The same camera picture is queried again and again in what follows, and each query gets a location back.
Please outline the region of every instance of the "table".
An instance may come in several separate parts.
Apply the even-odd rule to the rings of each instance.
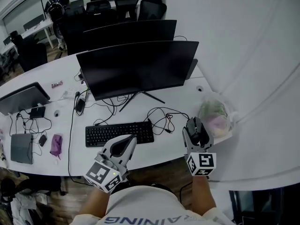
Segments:
[[[8,160],[9,169],[24,173],[68,176],[69,131],[74,100],[58,100],[69,87],[82,88],[80,82],[76,82],[74,80],[74,76],[78,73],[79,69],[80,67],[76,55],[71,55],[39,66],[14,78],[0,87],[0,97],[2,97],[26,84],[37,81],[49,94],[51,101],[53,101],[46,105],[45,112],[45,117],[52,121],[52,128],[47,131],[48,141],[44,147],[42,147],[42,156],[39,157],[36,154],[33,155],[34,164],[32,165],[10,161],[11,137],[8,133],[11,121],[8,116],[0,117],[0,124],[5,124],[2,128],[5,135],[4,153]],[[117,115],[113,116],[109,120],[109,124],[143,121],[146,118],[147,112],[151,108],[157,106],[170,107],[187,113],[190,117],[196,116],[199,112],[201,97],[203,94],[203,92],[199,92],[196,87],[201,85],[204,91],[210,91],[210,87],[198,67],[196,67],[195,72],[191,77],[191,79],[185,82],[184,86],[149,92],[150,94],[164,100],[166,102],[165,105],[149,98],[148,96],[139,94],[122,112],[117,112]],[[62,80],[64,84],[52,89],[51,84],[60,80]],[[94,102],[95,100],[93,96],[90,95],[86,106],[89,106]],[[54,112],[56,110],[60,111],[59,117],[54,117]],[[97,105],[94,105],[91,108],[86,108],[84,115],[81,117],[74,115],[70,149],[70,170],[72,176],[83,175],[88,169],[85,161],[87,159],[93,159],[97,152],[101,150],[101,148],[85,147],[85,127],[92,125],[97,118],[106,119],[109,116],[110,113],[106,107]],[[153,120],[158,120],[160,118],[161,114],[159,112],[151,117]],[[11,134],[15,133],[15,119],[16,114],[13,114]],[[44,130],[49,128],[49,121],[46,121],[45,119],[38,119],[37,122],[39,129]],[[154,143],[137,145],[132,160],[127,164],[129,170],[159,164],[183,156],[186,149],[182,138],[182,128],[186,124],[186,119],[181,115],[174,115],[172,122],[175,124],[175,131],[173,134],[163,133],[160,136],[155,136]],[[17,122],[17,132],[24,132],[22,120],[20,119]],[[54,134],[60,134],[63,137],[62,154],[60,155],[61,160],[49,153],[51,138]],[[36,144],[33,144],[33,151],[40,153],[39,147]]]
[[[31,35],[39,32],[41,30],[44,30],[45,34],[47,36],[47,39],[48,39],[48,41],[50,43],[51,48],[54,48],[53,43],[52,43],[52,41],[50,39],[49,33],[47,31],[47,28],[51,27],[51,26],[52,26],[52,21],[51,21],[50,18],[48,18],[45,21],[42,21],[41,23],[39,23],[38,25],[36,25],[36,26],[34,26],[34,27],[26,30],[24,33],[21,34],[21,36],[23,38],[27,38],[27,37],[29,37],[29,36],[31,36]],[[15,48],[15,45],[12,42],[10,42],[9,44],[7,44],[6,46],[4,46],[1,49],[1,54],[4,54],[4,53],[8,52],[12,48]]]

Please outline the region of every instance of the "backpack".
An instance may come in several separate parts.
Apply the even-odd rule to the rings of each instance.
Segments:
[[[49,0],[49,8],[47,13],[49,14],[52,22],[55,22],[62,18],[63,14],[65,13],[65,8],[59,3],[60,0]]]

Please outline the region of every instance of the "monitor stand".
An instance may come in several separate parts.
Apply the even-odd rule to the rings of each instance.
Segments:
[[[127,104],[130,103],[130,101],[131,101],[132,99],[134,99],[134,98],[136,97],[136,95],[138,95],[139,93],[142,93],[142,94],[144,94],[144,95],[147,95],[148,97],[153,98],[153,99],[157,100],[158,102],[161,102],[161,103],[165,104],[164,101],[158,99],[158,98],[155,97],[155,96],[150,95],[150,94],[147,93],[147,92],[137,92],[137,93],[134,93],[134,94],[132,95],[132,97],[124,104],[124,106],[120,109],[120,112],[121,112],[121,111],[127,106]]]

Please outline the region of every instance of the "person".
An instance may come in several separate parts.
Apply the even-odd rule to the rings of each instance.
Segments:
[[[216,208],[206,177],[193,177],[192,186],[192,211],[172,192],[157,187],[129,187],[111,196],[95,187],[71,225],[234,224]]]
[[[49,1],[47,1],[46,6],[45,6],[45,13],[49,14],[49,8],[51,7],[51,5],[53,3],[61,4],[63,9],[65,9],[67,7],[67,5],[71,4],[70,0],[49,0]],[[65,49],[65,43],[63,42],[62,38],[57,37],[57,40],[58,40],[59,49],[64,50]]]

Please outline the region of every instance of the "plastic bag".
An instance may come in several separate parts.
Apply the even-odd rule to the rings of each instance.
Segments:
[[[224,137],[233,130],[234,115],[233,107],[223,96],[215,92],[204,94],[199,118],[215,138]]]

